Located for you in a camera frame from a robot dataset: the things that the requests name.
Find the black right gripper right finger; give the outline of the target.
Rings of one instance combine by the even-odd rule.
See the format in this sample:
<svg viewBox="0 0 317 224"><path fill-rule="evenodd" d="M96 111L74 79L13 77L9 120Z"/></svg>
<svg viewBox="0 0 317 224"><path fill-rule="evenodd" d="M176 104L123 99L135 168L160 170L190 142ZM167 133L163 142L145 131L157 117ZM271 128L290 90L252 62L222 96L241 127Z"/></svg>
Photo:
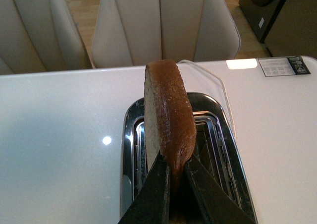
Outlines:
<svg viewBox="0 0 317 224"><path fill-rule="evenodd" d="M184 174L206 224L253 224L232 201L195 155L185 163Z"/></svg>

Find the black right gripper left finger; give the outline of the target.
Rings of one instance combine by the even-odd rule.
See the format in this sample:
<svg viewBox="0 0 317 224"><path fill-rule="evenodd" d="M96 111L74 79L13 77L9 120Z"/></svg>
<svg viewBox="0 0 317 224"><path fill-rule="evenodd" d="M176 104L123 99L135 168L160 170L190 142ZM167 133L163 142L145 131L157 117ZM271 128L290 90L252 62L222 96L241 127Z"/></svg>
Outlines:
<svg viewBox="0 0 317 224"><path fill-rule="evenodd" d="M144 185L120 224L169 223L170 166L158 153Z"/></svg>

